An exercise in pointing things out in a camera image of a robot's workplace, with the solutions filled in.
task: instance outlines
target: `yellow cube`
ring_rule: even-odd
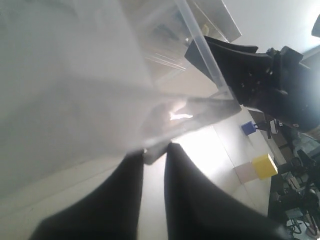
[[[260,179],[270,178],[278,174],[278,169],[269,154],[254,158],[252,166]]]

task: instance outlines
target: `black mechanical part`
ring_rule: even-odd
[[[256,53],[241,46],[204,37],[238,102],[258,109],[291,128],[307,133],[320,124],[320,81],[300,63],[303,55],[285,46]],[[194,42],[185,58],[213,82]]]

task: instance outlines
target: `small blue block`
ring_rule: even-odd
[[[253,134],[257,131],[256,126],[253,124],[252,121],[249,121],[249,122],[241,125],[241,128],[246,136]]]

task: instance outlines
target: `white ceiling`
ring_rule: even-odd
[[[320,38],[311,36],[319,0],[223,1],[242,33],[236,44],[256,45],[259,52],[289,46],[301,53],[320,45]]]

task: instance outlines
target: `clear plastic container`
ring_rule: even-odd
[[[204,40],[211,26],[201,29],[185,0],[154,3],[0,2],[0,217],[82,181],[26,190],[55,173],[240,111]],[[158,91],[155,81],[188,68],[192,41],[216,84],[212,97]]]

